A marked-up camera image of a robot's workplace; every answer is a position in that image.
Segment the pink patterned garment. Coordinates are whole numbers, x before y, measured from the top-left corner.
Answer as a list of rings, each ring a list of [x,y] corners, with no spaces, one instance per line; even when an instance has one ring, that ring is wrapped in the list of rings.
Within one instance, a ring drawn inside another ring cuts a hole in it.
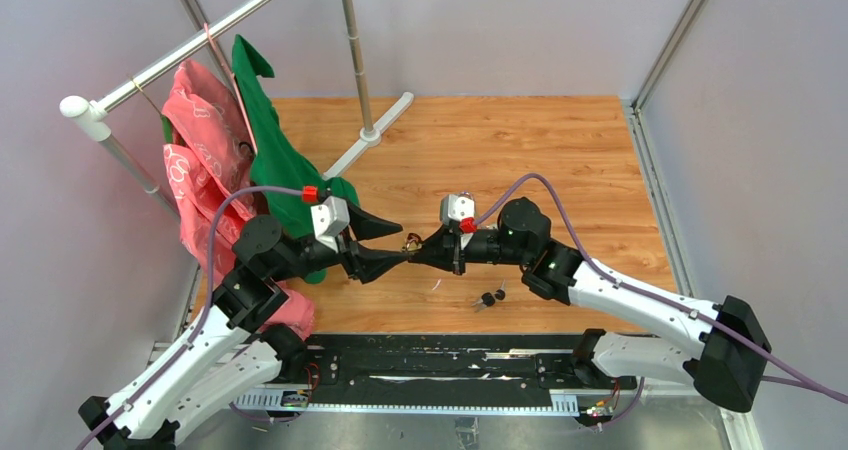
[[[232,201],[218,221],[214,255],[208,257],[216,211],[250,183],[251,158],[240,147],[249,141],[244,115],[233,93],[191,59],[178,66],[162,113],[176,139],[163,146],[163,157],[180,217],[179,239],[218,285],[234,267],[232,245],[257,215],[252,195]]]

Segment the white metal clothes rack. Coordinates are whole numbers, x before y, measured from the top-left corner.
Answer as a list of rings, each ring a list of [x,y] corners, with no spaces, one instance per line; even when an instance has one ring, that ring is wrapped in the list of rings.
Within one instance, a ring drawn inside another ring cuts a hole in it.
[[[88,138],[104,148],[140,184],[148,196],[158,201],[175,218],[179,216],[175,198],[163,189],[152,174],[114,136],[105,119],[111,111],[132,96],[142,94],[147,85],[176,69],[180,63],[201,50],[207,51],[215,59],[216,72],[225,80],[225,85],[230,90],[236,91],[238,87],[232,79],[231,63],[223,55],[221,45],[216,39],[273,0],[247,0],[212,24],[208,22],[199,0],[180,1],[198,29],[196,34],[137,74],[130,76],[127,81],[100,99],[89,100],[82,96],[71,95],[63,98],[59,103],[59,111],[63,117],[73,122]],[[413,93],[405,92],[382,116],[375,116],[371,107],[354,0],[341,0],[341,4],[363,126],[359,131],[358,139],[323,173],[325,178],[342,176],[368,149],[376,147],[381,142],[384,132],[409,109],[415,99]]]

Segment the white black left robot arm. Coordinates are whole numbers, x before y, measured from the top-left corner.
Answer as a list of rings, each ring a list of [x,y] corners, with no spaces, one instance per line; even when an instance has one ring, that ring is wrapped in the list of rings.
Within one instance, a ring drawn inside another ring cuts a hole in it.
[[[189,328],[124,388],[80,406],[89,429],[82,447],[97,441],[106,449],[174,449],[253,387],[304,375],[304,339],[286,325],[266,324],[291,300],[279,281],[340,265],[369,283],[406,259],[362,244],[401,232],[398,223],[338,197],[310,213],[313,231],[298,239],[272,215],[246,223],[233,246],[234,267]]]

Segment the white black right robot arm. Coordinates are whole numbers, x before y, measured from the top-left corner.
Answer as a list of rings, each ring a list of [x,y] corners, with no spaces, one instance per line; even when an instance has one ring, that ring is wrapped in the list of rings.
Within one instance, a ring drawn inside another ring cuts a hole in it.
[[[648,331],[641,337],[585,331],[570,362],[584,387],[644,376],[690,384],[730,411],[752,409],[771,345],[746,301],[672,294],[585,257],[552,238],[550,219],[525,197],[505,203],[492,228],[474,226],[472,207],[467,196],[445,197],[441,228],[411,262],[456,275],[469,264],[515,265],[522,283],[544,300],[601,311]]]

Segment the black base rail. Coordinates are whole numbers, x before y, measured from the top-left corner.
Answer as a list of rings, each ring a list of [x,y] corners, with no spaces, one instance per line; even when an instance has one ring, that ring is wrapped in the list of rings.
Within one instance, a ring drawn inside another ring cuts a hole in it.
[[[299,371],[272,374],[220,408],[255,421],[307,412],[572,417],[623,411],[633,376],[593,376],[577,334],[315,334]]]

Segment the green garment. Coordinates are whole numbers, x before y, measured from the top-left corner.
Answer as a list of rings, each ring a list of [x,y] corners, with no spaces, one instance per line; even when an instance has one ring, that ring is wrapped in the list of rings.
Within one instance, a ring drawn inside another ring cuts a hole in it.
[[[250,177],[259,186],[277,186],[300,190],[312,186],[329,190],[334,196],[359,204],[354,186],[342,177],[324,179],[305,156],[284,135],[279,116],[266,95],[260,78],[274,78],[270,63],[242,35],[237,34],[231,50],[232,70],[241,101],[251,125],[258,153]],[[292,237],[313,234],[310,207],[293,196],[266,193],[270,213]]]

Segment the black-headed key bunch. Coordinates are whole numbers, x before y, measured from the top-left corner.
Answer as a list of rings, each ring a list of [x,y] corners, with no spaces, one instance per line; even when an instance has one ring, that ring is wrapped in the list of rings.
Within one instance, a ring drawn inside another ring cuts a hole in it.
[[[501,302],[506,297],[506,281],[503,280],[498,288],[493,292],[483,293],[476,301],[471,304],[471,307],[476,311],[490,308]]]

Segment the orange black Opel padlock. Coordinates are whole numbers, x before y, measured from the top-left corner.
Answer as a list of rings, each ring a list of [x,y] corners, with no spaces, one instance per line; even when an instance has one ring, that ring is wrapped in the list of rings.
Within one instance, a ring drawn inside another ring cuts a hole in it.
[[[420,235],[414,232],[410,232],[405,240],[404,249],[406,251],[416,251],[420,249],[423,245],[423,239]]]

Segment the aluminium frame post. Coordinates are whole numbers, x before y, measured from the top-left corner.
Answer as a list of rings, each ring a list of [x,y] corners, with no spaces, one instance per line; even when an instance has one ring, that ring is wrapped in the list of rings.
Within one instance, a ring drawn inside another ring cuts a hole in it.
[[[687,297],[695,295],[687,255],[677,235],[677,222],[665,188],[662,171],[655,157],[655,145],[648,129],[645,111],[666,70],[708,1],[687,0],[635,96],[631,100],[622,102],[671,273],[676,288]]]

